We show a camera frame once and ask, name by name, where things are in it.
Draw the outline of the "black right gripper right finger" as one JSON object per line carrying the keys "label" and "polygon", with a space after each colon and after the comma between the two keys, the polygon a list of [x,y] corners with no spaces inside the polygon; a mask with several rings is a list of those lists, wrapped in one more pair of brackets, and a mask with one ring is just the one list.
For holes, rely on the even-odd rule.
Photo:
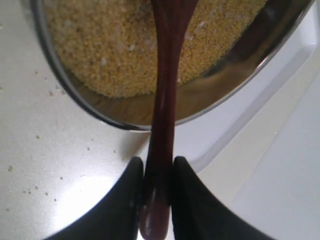
{"label": "black right gripper right finger", "polygon": [[176,240],[269,240],[220,202],[185,157],[173,162],[171,211]]}

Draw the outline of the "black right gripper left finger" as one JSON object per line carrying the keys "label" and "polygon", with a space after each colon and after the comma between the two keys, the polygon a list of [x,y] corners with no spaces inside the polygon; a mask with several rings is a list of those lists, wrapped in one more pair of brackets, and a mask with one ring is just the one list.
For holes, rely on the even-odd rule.
{"label": "black right gripper left finger", "polygon": [[137,239],[143,176],[142,160],[132,157],[116,184],[91,210],[47,239]]}

